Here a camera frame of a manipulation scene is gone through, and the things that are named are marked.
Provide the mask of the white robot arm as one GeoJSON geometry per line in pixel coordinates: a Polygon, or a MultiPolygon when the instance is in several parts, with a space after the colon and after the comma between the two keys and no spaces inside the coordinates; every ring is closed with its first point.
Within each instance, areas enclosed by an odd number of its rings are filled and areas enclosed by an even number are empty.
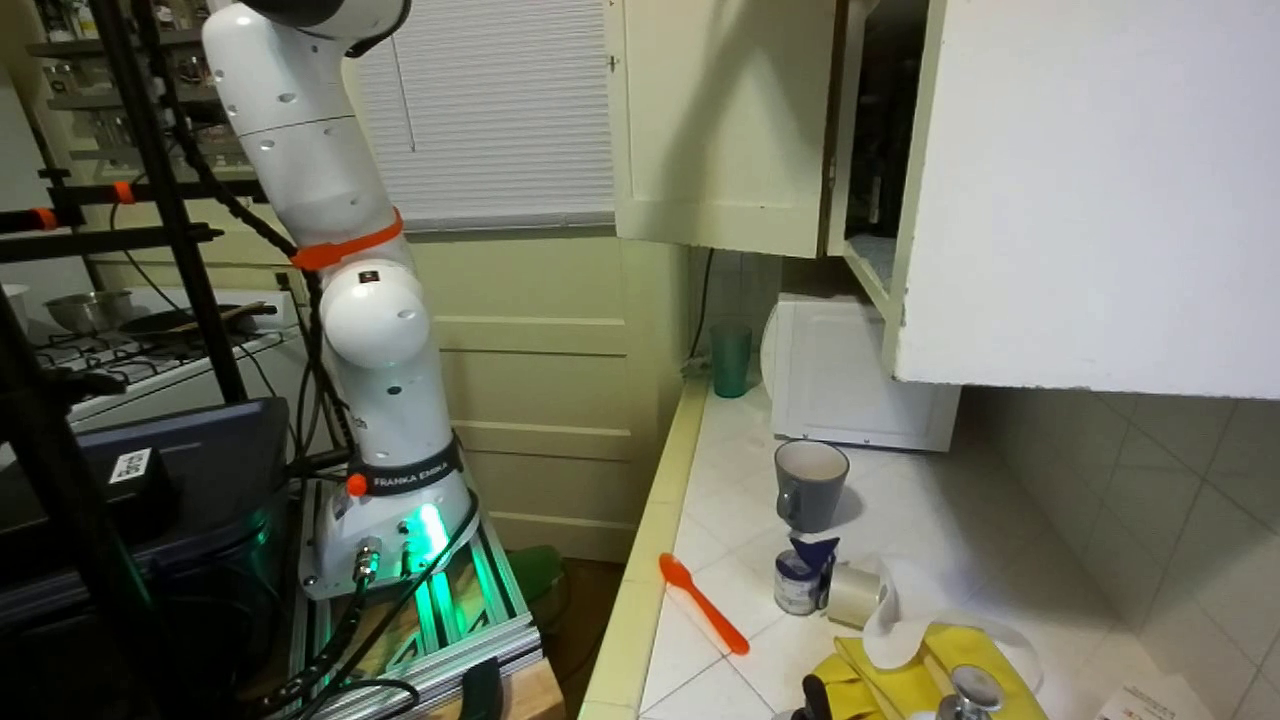
{"type": "Polygon", "coordinates": [[[356,445],[315,516],[315,599],[405,582],[472,510],[408,229],[345,88],[345,64],[408,12],[411,0],[225,0],[203,20],[232,132],[295,238],[291,264],[322,281],[322,336],[356,445]]]}

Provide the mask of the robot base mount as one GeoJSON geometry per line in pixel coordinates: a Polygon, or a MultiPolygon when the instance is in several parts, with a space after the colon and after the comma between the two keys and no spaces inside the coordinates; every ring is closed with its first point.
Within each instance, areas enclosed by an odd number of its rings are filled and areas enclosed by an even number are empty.
{"type": "Polygon", "coordinates": [[[495,531],[472,519],[426,556],[431,531],[408,522],[408,581],[369,595],[374,625],[305,692],[291,720],[395,720],[462,698],[472,675],[539,658],[539,632],[495,531]]]}

